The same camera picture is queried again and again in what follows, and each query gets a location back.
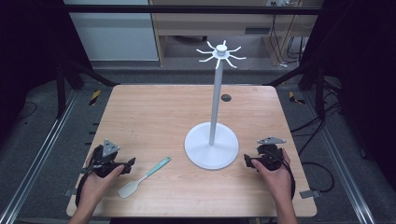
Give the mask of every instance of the table surface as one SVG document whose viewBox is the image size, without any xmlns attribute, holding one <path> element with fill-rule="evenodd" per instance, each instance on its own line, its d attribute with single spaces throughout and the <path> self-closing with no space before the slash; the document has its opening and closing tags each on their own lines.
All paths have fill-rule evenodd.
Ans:
<svg viewBox="0 0 396 224">
<path fill-rule="evenodd" d="M 136 157 L 132 172 L 120 175 L 98 204 L 98 217 L 275 217 L 272 197 L 260 174 L 247 168 L 244 154 L 257 157 L 257 140 L 273 136 L 287 141 L 278 145 L 290 156 L 296 181 L 293 204 L 297 217 L 312 217 L 317 208 L 292 140 L 275 88 L 223 85 L 218 123 L 234 131 L 239 141 L 236 159 L 227 167 L 208 171 L 192 163 L 184 150 L 189 130 L 210 122 L 213 85 L 119 85 L 110 95 L 92 142 L 93 149 L 105 139 L 120 146 L 115 161 Z M 140 183 L 137 191 L 122 199 L 117 191 L 137 180 L 165 157 L 162 169 Z M 67 214 L 76 210 L 75 196 Z"/>
</svg>

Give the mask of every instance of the spatula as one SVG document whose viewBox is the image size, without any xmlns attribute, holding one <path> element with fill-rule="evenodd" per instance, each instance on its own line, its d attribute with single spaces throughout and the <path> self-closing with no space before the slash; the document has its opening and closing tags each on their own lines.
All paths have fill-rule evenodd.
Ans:
<svg viewBox="0 0 396 224">
<path fill-rule="evenodd" d="M 166 157 L 163 161 L 158 163 L 151 170 L 149 170 L 145 175 L 143 175 L 142 178 L 138 179 L 137 181 L 131 181 L 127 185 L 122 187 L 122 189 L 119 189 L 120 197 L 121 198 L 129 197 L 131 194 L 133 194 L 137 190 L 137 187 L 139 186 L 140 182 L 142 182 L 144 179 L 146 179 L 147 177 L 149 177 L 150 175 L 154 174 L 156 171 L 161 169 L 170 160 L 171 160 L 170 157 Z"/>
</svg>

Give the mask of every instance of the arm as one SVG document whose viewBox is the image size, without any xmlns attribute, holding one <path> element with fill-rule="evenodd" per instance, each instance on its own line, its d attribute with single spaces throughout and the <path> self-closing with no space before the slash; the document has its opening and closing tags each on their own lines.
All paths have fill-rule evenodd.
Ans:
<svg viewBox="0 0 396 224">
<path fill-rule="evenodd" d="M 69 221 L 69 224 L 85 224 L 90 222 L 90 218 L 96 205 L 102 200 L 114 179 L 120 175 L 123 165 L 118 166 L 105 178 L 91 173 L 84 183 L 81 191 L 78 208 Z"/>
<path fill-rule="evenodd" d="M 285 161 L 290 164 L 290 158 L 285 150 L 283 151 L 283 157 Z M 276 205 L 277 220 L 279 224 L 298 223 L 297 217 L 294 212 L 294 207 L 291 202 L 291 180 L 290 174 L 286 168 L 282 165 L 275 171 L 269 171 L 259 161 L 251 161 L 256 169 L 262 175 L 262 178 L 268 185 L 268 189 L 271 196 L 274 199 Z"/>
</svg>

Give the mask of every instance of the round white base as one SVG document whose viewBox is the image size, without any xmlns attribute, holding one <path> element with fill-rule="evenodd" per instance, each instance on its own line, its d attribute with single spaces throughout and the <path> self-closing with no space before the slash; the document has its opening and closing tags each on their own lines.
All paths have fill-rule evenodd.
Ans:
<svg viewBox="0 0 396 224">
<path fill-rule="evenodd" d="M 187 133 L 184 148 L 190 160 L 207 170 L 218 170 L 231 164 L 239 150 L 235 133 L 217 123 L 213 146 L 209 145 L 209 137 L 210 122 L 198 124 Z"/>
</svg>

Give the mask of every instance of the white mug tree stand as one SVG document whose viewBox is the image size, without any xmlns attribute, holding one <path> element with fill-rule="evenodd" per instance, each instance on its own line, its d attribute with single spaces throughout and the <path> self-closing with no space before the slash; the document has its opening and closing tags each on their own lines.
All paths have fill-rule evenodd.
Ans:
<svg viewBox="0 0 396 224">
<path fill-rule="evenodd" d="M 241 49 L 241 47 L 234 50 L 227 50 L 224 40 L 222 45 L 217 45 L 213 48 L 207 41 L 207 45 L 213 51 L 201 51 L 203 54 L 212 54 L 206 60 L 199 62 L 205 63 L 213 58 L 218 59 L 216 64 L 215 83 L 213 91 L 213 104 L 212 104 L 212 118 L 210 122 L 204 122 L 193 127 L 186 135 L 184 148 L 189 159 L 197 166 L 206 170 L 219 170 L 230 165 L 238 155 L 239 142 L 233 130 L 227 126 L 218 123 L 219 99 L 221 80 L 223 74 L 223 61 L 236 68 L 229 60 L 233 57 L 237 60 L 244 58 L 237 58 L 230 54 Z"/>
</svg>

